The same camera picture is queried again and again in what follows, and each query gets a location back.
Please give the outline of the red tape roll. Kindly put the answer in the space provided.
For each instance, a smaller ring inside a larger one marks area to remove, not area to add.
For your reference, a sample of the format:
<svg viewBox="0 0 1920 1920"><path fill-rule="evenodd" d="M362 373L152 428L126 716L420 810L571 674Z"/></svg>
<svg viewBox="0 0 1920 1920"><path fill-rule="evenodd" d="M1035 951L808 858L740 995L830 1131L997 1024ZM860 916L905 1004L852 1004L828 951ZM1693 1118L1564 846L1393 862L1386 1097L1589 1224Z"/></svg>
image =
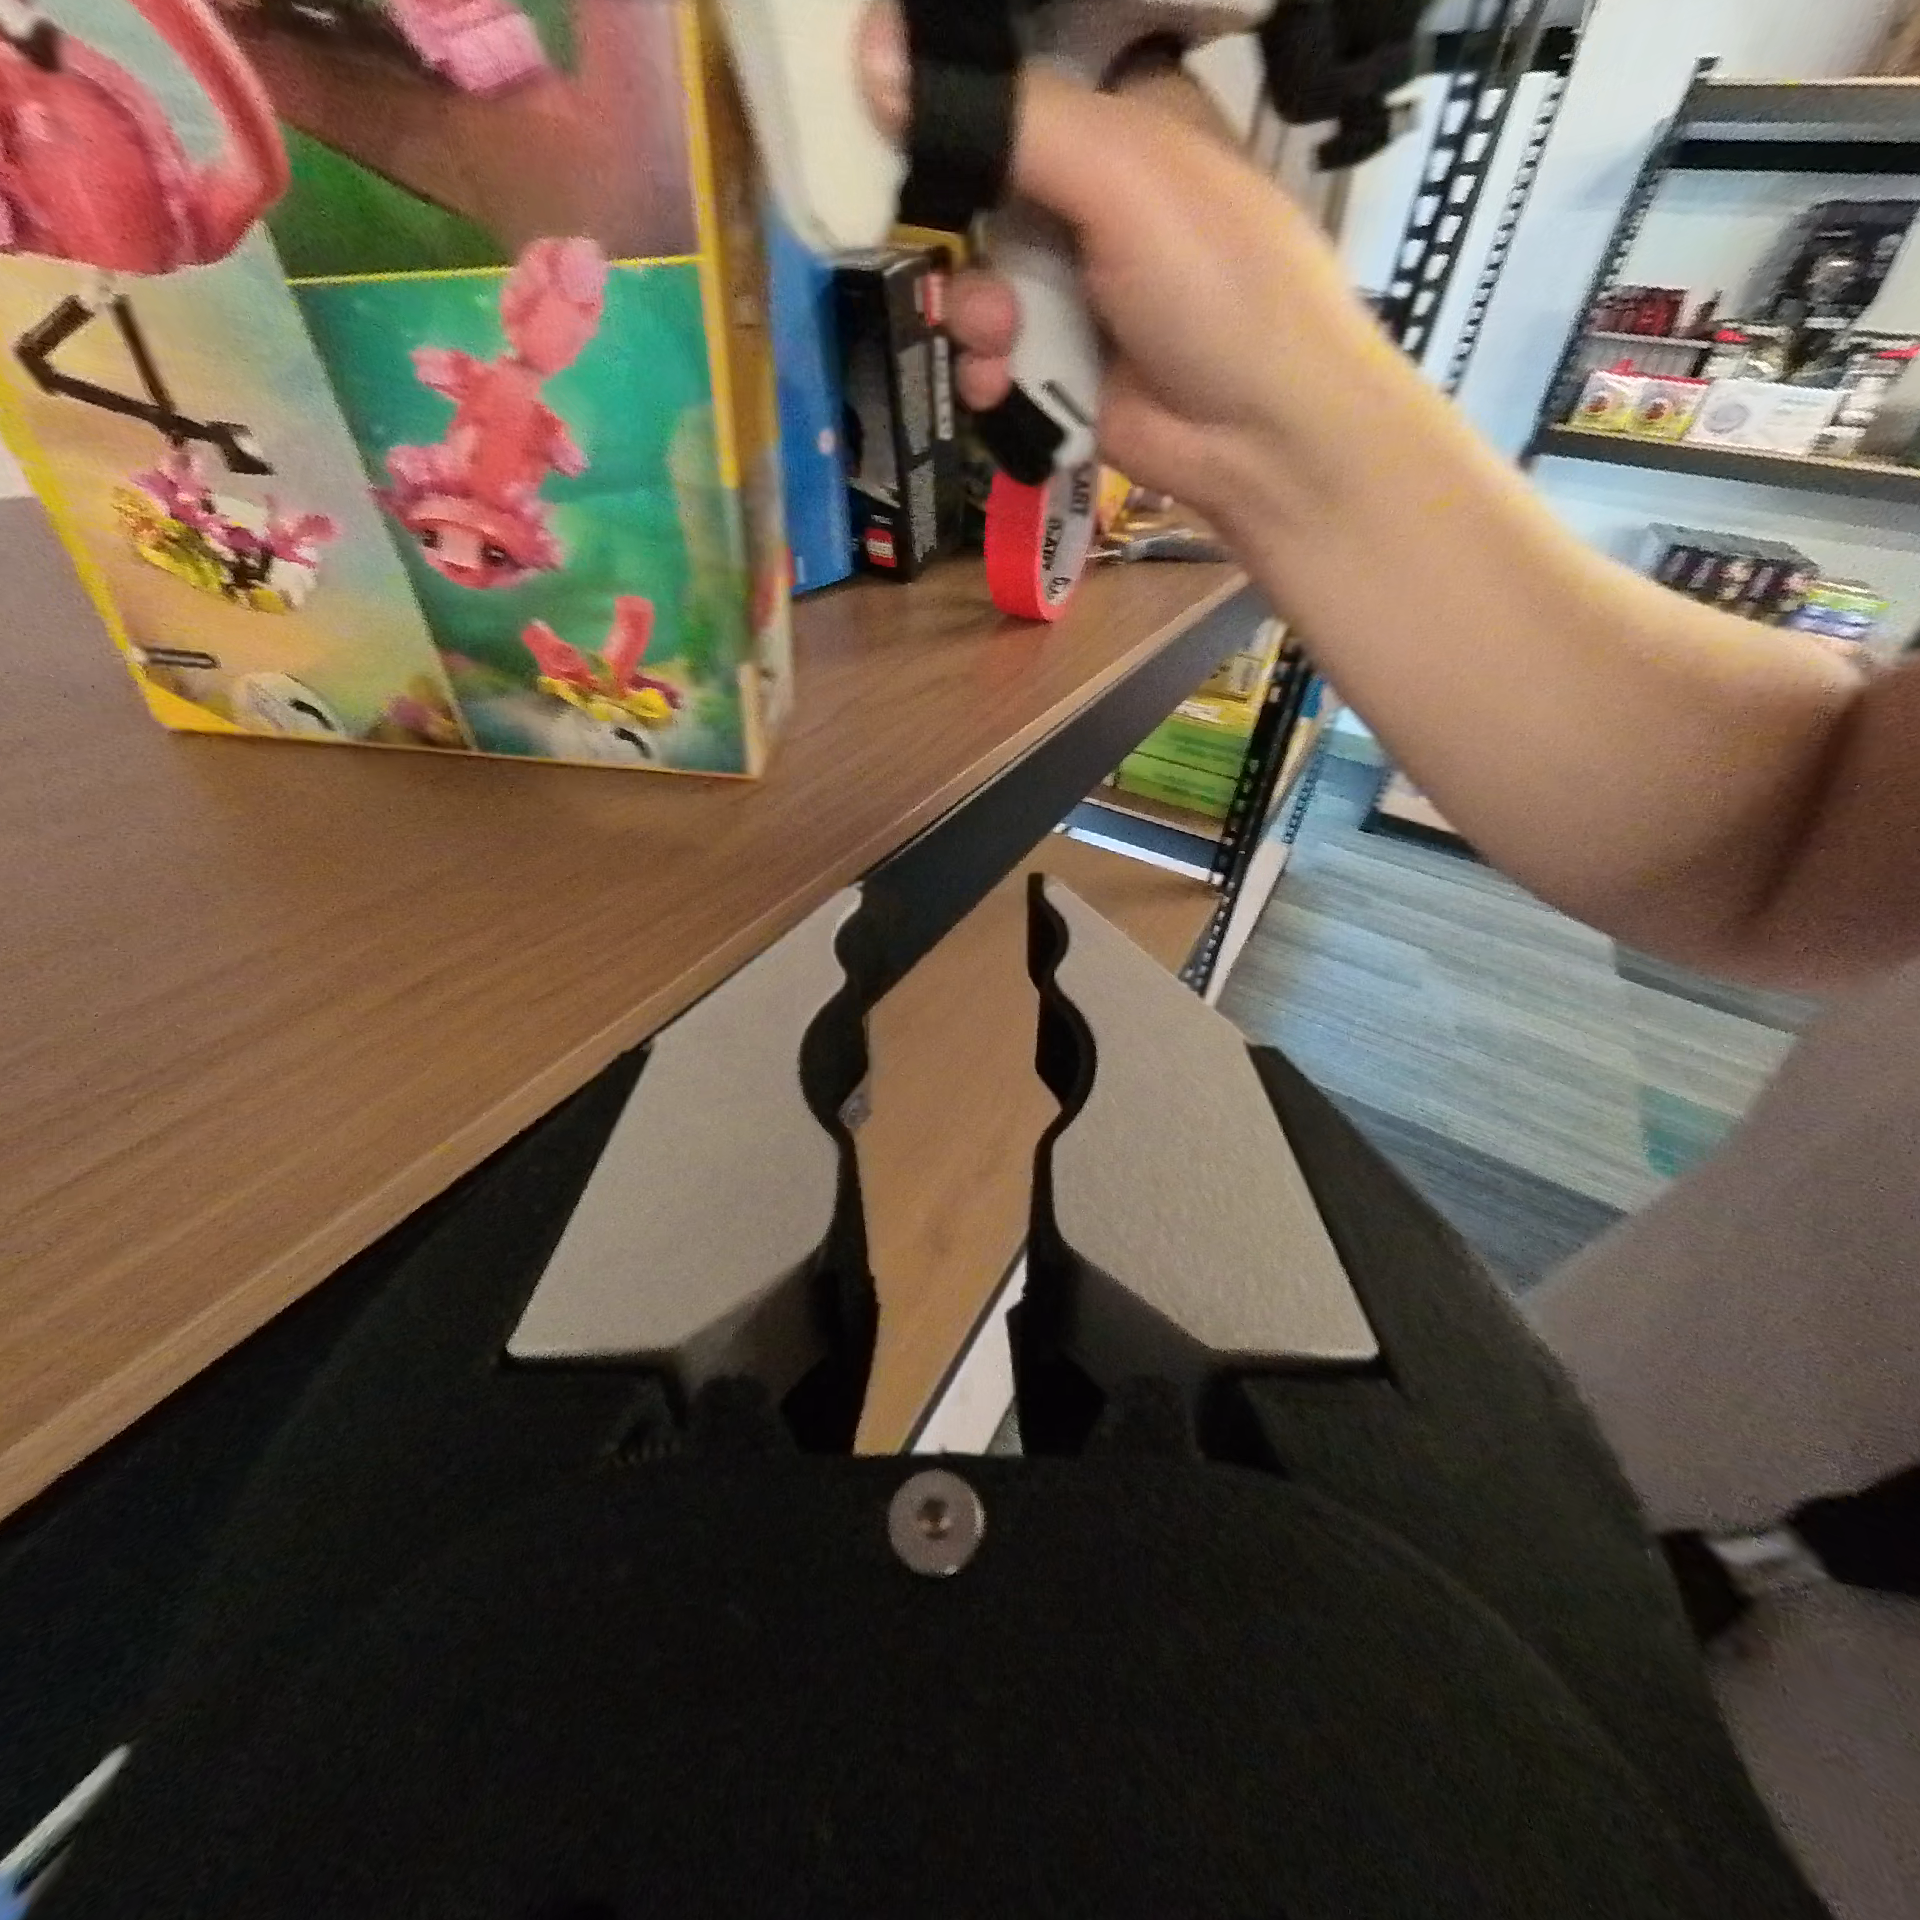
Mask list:
<svg viewBox="0 0 1920 1920"><path fill-rule="evenodd" d="M1053 469L1027 485L997 471L984 514L984 571L997 611L1058 623L1100 538L1101 464Z"/></svg>

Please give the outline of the row of small dark boxes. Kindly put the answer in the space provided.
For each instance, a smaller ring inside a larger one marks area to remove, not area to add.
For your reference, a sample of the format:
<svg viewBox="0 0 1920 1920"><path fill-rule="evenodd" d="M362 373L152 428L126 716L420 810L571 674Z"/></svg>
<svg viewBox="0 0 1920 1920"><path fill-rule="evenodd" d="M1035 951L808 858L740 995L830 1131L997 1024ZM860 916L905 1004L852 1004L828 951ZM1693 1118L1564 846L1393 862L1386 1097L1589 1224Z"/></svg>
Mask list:
<svg viewBox="0 0 1920 1920"><path fill-rule="evenodd" d="M1819 564L1801 546L1746 533L1652 521L1639 562L1657 582L1769 630L1805 605Z"/></svg>

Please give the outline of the grey metal shelf rack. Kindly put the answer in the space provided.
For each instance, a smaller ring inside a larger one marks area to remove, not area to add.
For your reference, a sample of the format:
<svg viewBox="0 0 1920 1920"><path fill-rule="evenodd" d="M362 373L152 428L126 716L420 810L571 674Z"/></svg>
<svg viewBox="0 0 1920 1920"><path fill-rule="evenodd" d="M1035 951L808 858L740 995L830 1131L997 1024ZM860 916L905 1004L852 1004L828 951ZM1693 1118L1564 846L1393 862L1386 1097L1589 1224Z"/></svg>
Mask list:
<svg viewBox="0 0 1920 1920"><path fill-rule="evenodd" d="M1460 308L1445 366L1467 394L1486 316L1515 281L1515 242L1589 39L1549 74L1502 198L1472 294ZM1671 85L1613 219L1584 273L1580 300L1547 316L1553 363L1515 445L1525 471L1559 467L1678 474L1689 485L1786 493L1794 525L1803 498L1897 502L1917 528L1917 77L1752 80L1693 60ZM1476 95L1472 117L1445 109L1410 204L1378 316L1410 354L1427 359L1441 294L1460 273L1456 242L1486 198L1479 158L1499 157L1512 90ZM1674 245L1633 279L1644 238ZM1875 325L1902 273L1900 316ZM1797 611L1789 626L1836 638L1877 634L1866 614L1827 630Z"/></svg>

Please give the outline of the black toy box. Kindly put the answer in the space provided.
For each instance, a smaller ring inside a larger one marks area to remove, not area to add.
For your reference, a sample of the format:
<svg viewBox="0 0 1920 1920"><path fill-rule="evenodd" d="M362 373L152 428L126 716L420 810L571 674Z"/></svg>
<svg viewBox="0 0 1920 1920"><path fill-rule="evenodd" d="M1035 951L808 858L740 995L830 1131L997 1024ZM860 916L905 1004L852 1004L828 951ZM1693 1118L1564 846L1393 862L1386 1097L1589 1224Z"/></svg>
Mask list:
<svg viewBox="0 0 1920 1920"><path fill-rule="evenodd" d="M905 228L833 257L844 469L855 562L891 582L958 554L970 521L970 455L955 384L948 290L963 242Z"/></svg>

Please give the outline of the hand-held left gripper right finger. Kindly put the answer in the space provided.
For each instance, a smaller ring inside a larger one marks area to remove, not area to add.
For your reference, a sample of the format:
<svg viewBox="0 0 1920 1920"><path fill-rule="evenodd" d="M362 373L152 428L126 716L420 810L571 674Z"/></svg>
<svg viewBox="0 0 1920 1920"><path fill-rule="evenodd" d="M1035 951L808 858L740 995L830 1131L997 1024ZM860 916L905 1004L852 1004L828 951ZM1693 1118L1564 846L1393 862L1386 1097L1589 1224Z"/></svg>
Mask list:
<svg viewBox="0 0 1920 1920"><path fill-rule="evenodd" d="M1364 1372L1378 1334L1237 1025L1058 876L1031 878L1039 1077L1021 1397Z"/></svg>

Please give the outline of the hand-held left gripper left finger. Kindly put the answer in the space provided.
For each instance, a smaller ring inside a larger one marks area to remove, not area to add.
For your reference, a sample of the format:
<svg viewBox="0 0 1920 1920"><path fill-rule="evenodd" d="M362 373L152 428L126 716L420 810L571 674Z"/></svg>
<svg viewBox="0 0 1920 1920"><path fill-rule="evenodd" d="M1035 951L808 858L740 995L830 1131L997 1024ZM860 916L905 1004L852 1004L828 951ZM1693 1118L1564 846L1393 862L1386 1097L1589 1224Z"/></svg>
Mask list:
<svg viewBox="0 0 1920 1920"><path fill-rule="evenodd" d="M506 1354L654 1376L693 1411L752 1382L803 1448L852 1448L875 1356L855 1127L860 888L662 1025Z"/></svg>

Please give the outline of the blue toy box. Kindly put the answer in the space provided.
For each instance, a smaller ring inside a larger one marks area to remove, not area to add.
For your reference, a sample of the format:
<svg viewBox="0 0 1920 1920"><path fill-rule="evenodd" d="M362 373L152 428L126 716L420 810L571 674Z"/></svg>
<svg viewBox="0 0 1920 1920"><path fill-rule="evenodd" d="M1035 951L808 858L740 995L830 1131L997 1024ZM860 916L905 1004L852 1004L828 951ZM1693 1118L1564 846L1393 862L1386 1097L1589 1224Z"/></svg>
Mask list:
<svg viewBox="0 0 1920 1920"><path fill-rule="evenodd" d="M814 253L773 202L765 204L765 253L782 512L794 595L810 595L844 582L855 569L833 262Z"/></svg>

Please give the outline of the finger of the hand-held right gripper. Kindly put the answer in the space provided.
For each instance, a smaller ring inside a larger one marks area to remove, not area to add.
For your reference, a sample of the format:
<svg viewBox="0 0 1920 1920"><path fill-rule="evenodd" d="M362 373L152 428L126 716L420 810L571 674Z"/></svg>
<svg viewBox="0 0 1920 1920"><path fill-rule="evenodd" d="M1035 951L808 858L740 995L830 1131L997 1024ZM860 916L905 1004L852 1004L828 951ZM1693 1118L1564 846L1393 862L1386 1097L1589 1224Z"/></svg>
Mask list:
<svg viewBox="0 0 1920 1920"><path fill-rule="evenodd" d="M904 154L875 102L904 90L894 4L724 4L746 122L787 224L808 245L881 245Z"/></svg>

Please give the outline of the person's right forearm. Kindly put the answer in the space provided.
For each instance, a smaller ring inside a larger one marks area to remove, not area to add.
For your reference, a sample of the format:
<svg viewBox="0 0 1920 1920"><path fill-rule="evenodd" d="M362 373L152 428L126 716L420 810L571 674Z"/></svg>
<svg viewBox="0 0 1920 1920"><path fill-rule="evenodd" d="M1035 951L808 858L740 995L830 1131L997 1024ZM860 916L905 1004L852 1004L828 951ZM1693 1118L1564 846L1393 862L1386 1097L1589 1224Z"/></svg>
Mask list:
<svg viewBox="0 0 1920 1920"><path fill-rule="evenodd" d="M1697 971L1917 959L1917 663L1709 611L1574 538L1404 361L1283 455L1272 599L1505 876Z"/></svg>

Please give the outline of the yellow toy box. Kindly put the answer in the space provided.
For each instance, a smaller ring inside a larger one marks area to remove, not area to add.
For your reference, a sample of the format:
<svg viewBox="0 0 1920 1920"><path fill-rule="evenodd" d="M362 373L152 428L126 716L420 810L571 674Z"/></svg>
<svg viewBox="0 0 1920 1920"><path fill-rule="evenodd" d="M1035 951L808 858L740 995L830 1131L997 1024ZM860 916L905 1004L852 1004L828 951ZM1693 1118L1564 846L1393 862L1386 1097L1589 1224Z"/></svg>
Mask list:
<svg viewBox="0 0 1920 1920"><path fill-rule="evenodd" d="M714 4L2 6L2 443L171 731L761 777L765 321Z"/></svg>

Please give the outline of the person's white shirt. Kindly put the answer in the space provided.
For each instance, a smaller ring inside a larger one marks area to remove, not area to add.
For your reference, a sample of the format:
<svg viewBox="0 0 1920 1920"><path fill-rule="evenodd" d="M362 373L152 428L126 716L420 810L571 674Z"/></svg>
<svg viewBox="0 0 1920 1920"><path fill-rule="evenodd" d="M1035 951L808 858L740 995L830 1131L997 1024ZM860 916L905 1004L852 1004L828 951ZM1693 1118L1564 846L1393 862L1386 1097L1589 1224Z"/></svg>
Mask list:
<svg viewBox="0 0 1920 1920"><path fill-rule="evenodd" d="M1786 992L1821 1015L1752 1114L1532 1318L1819 1895L1915 1916L1917 959Z"/></svg>

